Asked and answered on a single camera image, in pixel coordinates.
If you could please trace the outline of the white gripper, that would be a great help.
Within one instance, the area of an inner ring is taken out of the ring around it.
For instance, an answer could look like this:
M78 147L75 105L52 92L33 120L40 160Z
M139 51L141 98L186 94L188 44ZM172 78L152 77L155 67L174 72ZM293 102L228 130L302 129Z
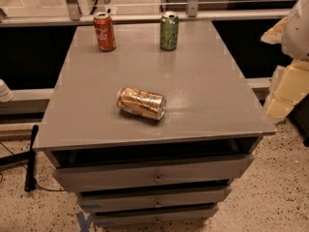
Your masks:
M261 37L266 44L280 44L293 59L288 67L273 73L264 104L268 120L284 120L309 94L309 0L298 0L287 17L280 19Z

